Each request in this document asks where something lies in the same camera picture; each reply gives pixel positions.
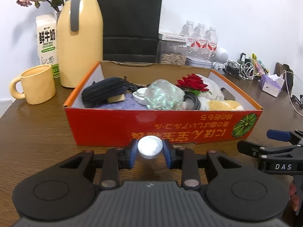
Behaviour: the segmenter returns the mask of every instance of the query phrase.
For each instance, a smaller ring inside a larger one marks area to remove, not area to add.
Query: wooden table
[[[263,92],[257,82],[229,79],[249,94],[263,108],[248,140],[266,143],[271,146],[285,145],[266,138],[268,129],[303,130],[303,117],[293,110],[287,93],[274,98]],[[63,110],[63,102],[71,89],[63,88],[55,79],[57,94],[49,101],[39,105],[29,105],[25,100],[16,100],[0,119],[0,226],[10,226],[18,215],[12,203],[12,190],[22,179],[54,165],[87,147],[76,146]],[[207,150],[222,151],[239,161],[256,165],[254,159],[238,153],[238,140],[208,143],[185,144],[196,153],[205,154]],[[95,153],[104,153],[108,148],[94,147]],[[200,169],[201,179],[206,183],[204,170]],[[95,182],[98,182],[100,171]],[[278,176],[291,181],[289,176]],[[180,170],[168,170],[163,155],[155,160],[137,157],[134,169],[121,170],[121,180],[181,180]]]

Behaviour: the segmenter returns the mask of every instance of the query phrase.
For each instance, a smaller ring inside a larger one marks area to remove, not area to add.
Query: screw
[[[187,186],[187,187],[196,187],[199,185],[199,181],[196,180],[196,179],[187,179],[184,181],[184,184]]]
[[[116,182],[114,180],[104,180],[101,185],[105,188],[112,188],[116,186]]]

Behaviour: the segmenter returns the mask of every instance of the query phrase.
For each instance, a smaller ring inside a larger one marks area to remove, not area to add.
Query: black paper bag
[[[103,16],[103,58],[155,62],[162,0],[97,0]]]

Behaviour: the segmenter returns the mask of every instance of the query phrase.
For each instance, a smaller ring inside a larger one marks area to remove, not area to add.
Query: black cable
[[[189,91],[185,91],[184,100],[186,100],[186,99],[190,99],[194,102],[194,106],[192,107],[191,110],[200,110],[201,103],[195,94],[193,94]]]

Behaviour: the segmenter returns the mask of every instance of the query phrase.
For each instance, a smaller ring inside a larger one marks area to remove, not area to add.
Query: finger
[[[290,185],[289,185],[289,195],[294,195],[297,191],[297,187],[296,185],[292,182]]]
[[[290,204],[294,211],[297,211],[300,204],[300,198],[298,195],[294,194],[290,196]]]

